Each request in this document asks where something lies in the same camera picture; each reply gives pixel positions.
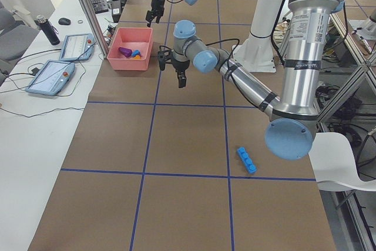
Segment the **small blue block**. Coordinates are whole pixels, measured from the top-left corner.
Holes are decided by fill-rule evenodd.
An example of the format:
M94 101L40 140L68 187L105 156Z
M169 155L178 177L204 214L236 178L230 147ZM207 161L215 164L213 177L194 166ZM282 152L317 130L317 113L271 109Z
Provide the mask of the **small blue block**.
M138 49L136 49L136 50L134 50L133 52L132 52L132 55L131 55L131 57L137 57L137 56L140 56L140 50L138 50Z

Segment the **purple block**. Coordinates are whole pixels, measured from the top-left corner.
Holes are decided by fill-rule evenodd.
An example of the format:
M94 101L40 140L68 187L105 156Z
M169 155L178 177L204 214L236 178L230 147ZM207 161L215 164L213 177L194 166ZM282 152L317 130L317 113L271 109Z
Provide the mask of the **purple block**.
M132 56L133 51L129 48L124 48L124 47L118 47L118 51L124 55L126 58L129 58Z

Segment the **pink plastic box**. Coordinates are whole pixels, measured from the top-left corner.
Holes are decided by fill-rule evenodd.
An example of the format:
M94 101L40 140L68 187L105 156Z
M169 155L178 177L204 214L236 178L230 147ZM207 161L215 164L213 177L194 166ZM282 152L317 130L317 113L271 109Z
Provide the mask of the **pink plastic box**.
M153 46L152 28L118 28L112 37L107 59L116 71L146 71ZM140 50L141 59L126 58L118 47Z

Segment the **black keyboard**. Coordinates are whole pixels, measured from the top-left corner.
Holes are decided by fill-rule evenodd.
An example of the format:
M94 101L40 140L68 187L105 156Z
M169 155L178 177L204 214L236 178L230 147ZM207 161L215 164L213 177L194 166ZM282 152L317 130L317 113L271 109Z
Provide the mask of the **black keyboard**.
M108 4L106 0L90 0L95 14L108 12Z

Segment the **far teach pendant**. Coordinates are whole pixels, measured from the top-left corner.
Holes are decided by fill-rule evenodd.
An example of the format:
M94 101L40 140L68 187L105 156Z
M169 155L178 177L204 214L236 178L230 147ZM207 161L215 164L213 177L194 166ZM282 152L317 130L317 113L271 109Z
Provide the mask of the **far teach pendant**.
M60 61L87 61L95 44L92 34L66 35L59 55Z

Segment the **teach pendant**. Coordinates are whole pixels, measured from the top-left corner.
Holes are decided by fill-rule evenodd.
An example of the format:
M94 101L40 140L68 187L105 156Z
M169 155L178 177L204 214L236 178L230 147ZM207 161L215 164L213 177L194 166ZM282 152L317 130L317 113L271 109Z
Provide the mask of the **teach pendant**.
M87 61L95 44L92 34L66 35L59 55L60 61Z
M28 93L55 96L75 72L73 62L48 60L25 88Z

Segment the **black computer mouse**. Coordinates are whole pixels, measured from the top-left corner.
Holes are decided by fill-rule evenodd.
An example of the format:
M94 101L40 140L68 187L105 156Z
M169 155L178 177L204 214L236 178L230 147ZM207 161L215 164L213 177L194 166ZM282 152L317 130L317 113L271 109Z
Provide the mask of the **black computer mouse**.
M71 20L68 19L68 18L60 18L58 20L58 24L60 24L60 25L70 25L71 24Z

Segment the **black water bottle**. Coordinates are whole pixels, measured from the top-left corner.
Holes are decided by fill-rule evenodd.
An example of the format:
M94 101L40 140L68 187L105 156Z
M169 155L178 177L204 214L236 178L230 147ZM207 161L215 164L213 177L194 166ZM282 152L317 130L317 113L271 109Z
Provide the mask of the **black water bottle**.
M44 32L51 45L58 45L60 43L60 40L49 20L43 15L38 15L36 17L36 20L38 21L39 27Z

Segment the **long blue block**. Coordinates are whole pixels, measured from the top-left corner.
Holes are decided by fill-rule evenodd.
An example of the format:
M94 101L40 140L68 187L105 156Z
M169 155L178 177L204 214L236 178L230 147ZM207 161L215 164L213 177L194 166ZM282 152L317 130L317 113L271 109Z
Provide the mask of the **long blue block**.
M253 163L252 159L250 158L248 152L244 147L238 148L237 154L241 159L244 167L246 168L246 171L248 171L249 174L254 174L257 172L256 165Z

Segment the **near teach pendant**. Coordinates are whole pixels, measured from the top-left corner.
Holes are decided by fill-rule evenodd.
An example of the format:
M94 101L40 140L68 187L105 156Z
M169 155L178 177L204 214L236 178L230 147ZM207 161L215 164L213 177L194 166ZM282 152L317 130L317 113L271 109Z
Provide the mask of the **near teach pendant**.
M28 93L55 96L75 72L73 62L48 60L25 88Z

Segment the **white chair seat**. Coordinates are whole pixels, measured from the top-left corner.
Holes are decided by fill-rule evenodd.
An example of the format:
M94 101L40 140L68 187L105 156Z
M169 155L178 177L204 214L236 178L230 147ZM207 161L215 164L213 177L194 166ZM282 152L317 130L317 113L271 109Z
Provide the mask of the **white chair seat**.
M317 133L308 155L319 190L375 191L375 180L365 182L358 176L353 150L344 135Z

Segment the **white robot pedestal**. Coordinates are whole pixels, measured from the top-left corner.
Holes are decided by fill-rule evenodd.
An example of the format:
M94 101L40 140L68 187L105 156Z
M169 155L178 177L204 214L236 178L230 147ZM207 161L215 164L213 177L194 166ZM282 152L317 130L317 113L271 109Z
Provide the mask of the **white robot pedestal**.
M249 72L275 72L271 34L283 0L257 0L249 37L234 51L234 59Z

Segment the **aluminium frame post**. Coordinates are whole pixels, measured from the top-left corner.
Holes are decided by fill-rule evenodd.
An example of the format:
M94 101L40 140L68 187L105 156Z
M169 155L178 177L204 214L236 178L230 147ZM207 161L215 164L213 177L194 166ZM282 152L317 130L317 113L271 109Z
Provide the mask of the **aluminium frame post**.
M109 52L109 48L108 48L108 45L105 41L105 37L102 33L102 30L101 30L101 27L100 27L99 22L97 20L94 9L92 8L92 4L91 4L90 0L79 0L79 3L80 3L80 5L83 9L83 12L86 16L86 19L89 22L89 26L92 30L93 36L95 37L98 46L100 48L100 51L101 51L103 57L106 59L108 52Z

